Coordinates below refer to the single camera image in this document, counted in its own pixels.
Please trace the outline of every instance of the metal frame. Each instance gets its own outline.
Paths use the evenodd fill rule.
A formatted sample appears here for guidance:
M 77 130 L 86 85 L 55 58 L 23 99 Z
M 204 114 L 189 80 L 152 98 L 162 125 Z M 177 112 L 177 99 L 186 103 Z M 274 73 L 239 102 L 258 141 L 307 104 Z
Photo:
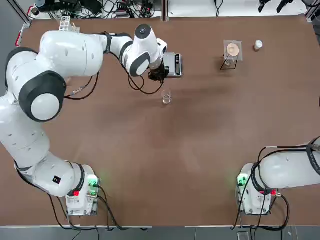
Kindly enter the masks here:
M 312 3 L 309 3 L 310 5 L 316 5 L 319 4 L 320 0 L 314 0 L 312 1 Z M 306 19 L 309 23 L 311 23 L 316 17 L 315 14 L 317 13 L 317 11 L 320 10 L 320 6 L 318 7 L 306 7 Z
M 162 8 L 161 8 L 161 21 L 162 22 L 168 22 L 169 16 L 168 16 L 168 6 L 169 6 L 169 0 L 161 0 L 162 1 Z
M 19 17 L 26 23 L 30 23 L 30 19 L 28 18 L 27 14 L 24 12 L 24 10 L 20 7 L 20 5 L 16 2 L 16 0 L 6 0 L 12 8 L 15 10 L 15 12 L 19 15 Z

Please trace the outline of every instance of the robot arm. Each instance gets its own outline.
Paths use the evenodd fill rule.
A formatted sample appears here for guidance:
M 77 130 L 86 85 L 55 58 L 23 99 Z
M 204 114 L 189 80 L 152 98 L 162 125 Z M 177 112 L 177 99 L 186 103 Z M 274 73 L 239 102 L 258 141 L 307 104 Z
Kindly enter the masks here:
M 70 214 L 90 215 L 97 200 L 93 186 L 98 178 L 90 166 L 49 152 L 50 141 L 41 123 L 59 114 L 65 79 L 97 74 L 104 54 L 114 54 L 133 77 L 149 67 L 163 81 L 166 49 L 167 44 L 143 24 L 133 41 L 126 33 L 49 31 L 42 36 L 39 53 L 25 47 L 12 51 L 6 65 L 7 93 L 0 97 L 0 141 L 14 158 L 16 170 L 50 195 L 66 196 Z
M 272 189 L 296 188 L 320 184 L 320 138 L 307 145 L 283 149 L 265 157 L 258 163 L 246 164 L 238 176 L 238 199 L 242 210 L 248 215 L 268 214 Z

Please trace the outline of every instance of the digital scale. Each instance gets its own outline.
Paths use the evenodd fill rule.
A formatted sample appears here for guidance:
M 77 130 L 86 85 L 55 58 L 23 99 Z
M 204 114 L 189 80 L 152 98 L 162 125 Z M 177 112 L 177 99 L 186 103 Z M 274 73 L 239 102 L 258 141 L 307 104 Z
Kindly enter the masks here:
M 174 52 L 166 52 L 163 56 L 165 67 L 169 67 L 167 78 L 180 78 L 183 75 L 182 55 Z

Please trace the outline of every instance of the table surface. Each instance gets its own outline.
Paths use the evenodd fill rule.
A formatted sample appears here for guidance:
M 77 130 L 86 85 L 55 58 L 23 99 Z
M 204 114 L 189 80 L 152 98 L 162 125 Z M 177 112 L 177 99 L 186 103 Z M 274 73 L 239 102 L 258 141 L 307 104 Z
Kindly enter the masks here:
M 235 180 L 264 146 L 297 145 L 319 135 L 320 51 L 303 15 L 278 17 L 77 20 L 82 33 L 127 32 L 148 23 L 168 51 L 183 56 L 184 76 L 166 79 L 172 102 L 143 95 L 112 55 L 106 55 L 93 95 L 66 100 L 60 115 L 43 125 L 50 151 L 90 165 L 102 179 L 123 226 L 226 226 L 234 223 Z M 34 20 L 22 45 L 35 50 L 55 20 Z M 260 39 L 264 47 L 253 50 Z M 220 71 L 224 40 L 242 41 L 243 61 Z M 67 92 L 88 78 L 73 78 Z M 147 80 L 146 91 L 158 87 Z M 2 159 L 0 225 L 57 225 L 46 194 L 26 185 L 11 156 Z M 291 225 L 320 225 L 320 186 L 282 191 Z M 66 224 L 55 202 L 58 216 Z M 281 201 L 261 224 L 284 220 Z M 245 217 L 244 224 L 257 224 Z M 75 224 L 106 225 L 106 209 Z

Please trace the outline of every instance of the glass cup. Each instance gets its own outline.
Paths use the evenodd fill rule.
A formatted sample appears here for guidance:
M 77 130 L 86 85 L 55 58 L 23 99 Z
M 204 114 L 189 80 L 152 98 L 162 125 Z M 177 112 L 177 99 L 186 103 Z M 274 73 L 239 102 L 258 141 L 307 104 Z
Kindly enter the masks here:
M 169 104 L 171 102 L 171 91 L 170 90 L 163 90 L 162 91 L 162 102 L 164 104 Z

